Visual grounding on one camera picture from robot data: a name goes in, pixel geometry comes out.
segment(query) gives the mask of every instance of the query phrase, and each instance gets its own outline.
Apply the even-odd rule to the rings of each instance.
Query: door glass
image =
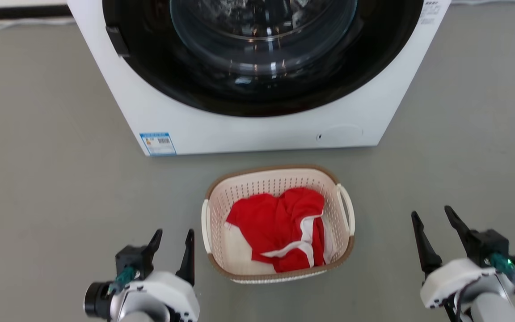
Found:
[[[356,0],[170,0],[195,55],[239,75],[283,75],[327,53],[351,25]]]

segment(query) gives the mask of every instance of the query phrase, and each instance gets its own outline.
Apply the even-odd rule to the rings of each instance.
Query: basket handle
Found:
[[[353,210],[353,203],[351,202],[351,197],[349,197],[347,190],[340,183],[337,184],[337,189],[339,190],[342,196],[342,198],[339,198],[341,200],[341,203],[345,201],[345,204],[342,204],[342,206],[347,209],[347,214],[349,215],[349,235],[353,236],[355,235],[355,210]],[[343,214],[343,220],[347,222],[345,214]]]
[[[212,245],[210,244],[210,226],[208,226],[210,207],[208,206],[209,200],[204,200],[202,204],[202,239],[204,240],[204,248],[206,248],[206,253],[212,253]]]

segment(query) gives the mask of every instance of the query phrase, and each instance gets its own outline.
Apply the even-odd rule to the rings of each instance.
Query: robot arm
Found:
[[[515,293],[515,256],[508,254],[508,240],[493,229],[470,230],[450,206],[445,212],[467,258],[442,265],[424,233],[421,218],[413,212],[413,229],[425,273],[423,304],[431,309],[444,306],[451,322],[515,322],[515,308],[509,298]]]
[[[153,271],[152,259],[162,230],[147,246],[127,246],[116,255],[117,279],[94,282],[84,297],[84,311],[108,322],[197,322],[200,306],[194,293],[194,231],[186,237],[182,266],[172,274]],[[127,272],[135,272],[128,281]]]

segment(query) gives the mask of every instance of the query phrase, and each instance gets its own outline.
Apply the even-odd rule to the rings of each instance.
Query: basket rim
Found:
[[[327,265],[311,267],[306,269],[299,269],[297,271],[285,271],[284,273],[275,273],[275,274],[265,274],[265,275],[237,275],[233,273],[229,273],[227,270],[223,269],[220,265],[218,265],[216,259],[213,254],[208,254],[208,258],[212,266],[218,273],[231,280],[238,281],[268,281],[268,280],[278,280],[278,279],[286,279],[288,277],[297,277],[301,275],[309,275],[311,273],[317,273],[319,271],[330,271],[331,269],[335,269],[345,263],[349,255],[353,251],[353,246],[355,245],[355,236],[349,237],[349,243],[347,243],[347,249],[345,249],[345,253],[337,261],[333,263],[329,263]]]
[[[283,169],[315,169],[315,170],[325,173],[331,180],[333,180],[335,185],[339,184],[337,177],[331,171],[325,169],[324,167],[321,167],[320,165],[271,165],[269,167],[260,167],[260,168],[242,170],[242,171],[237,171],[234,173],[229,173],[229,174],[223,175],[220,178],[217,178],[214,182],[212,182],[212,185],[210,185],[210,187],[208,188],[208,191],[206,192],[206,196],[204,198],[206,200],[210,199],[210,196],[212,195],[212,192],[214,191],[216,186],[219,185],[222,181],[225,181],[226,179],[238,177],[238,176],[245,175],[245,174],[260,173],[260,172],[272,171],[272,170],[283,170]]]

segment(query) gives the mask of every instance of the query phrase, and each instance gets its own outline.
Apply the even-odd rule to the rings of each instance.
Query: white stripe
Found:
[[[325,260],[325,265],[331,263],[333,256],[337,252],[337,249],[333,246],[333,234],[331,233],[331,229],[329,229],[329,224],[325,221],[326,218],[323,218],[323,239],[325,239],[325,248],[323,250],[323,260]]]
[[[284,257],[287,255],[292,249],[299,249],[307,256],[307,261],[309,262],[309,267],[313,267],[315,265],[315,260],[313,259],[313,222],[315,218],[319,218],[323,216],[323,212],[320,215],[316,216],[307,216],[301,220],[301,224],[299,225],[301,228],[301,240],[290,242],[287,246],[280,250],[267,251],[262,253],[261,255],[265,257]]]

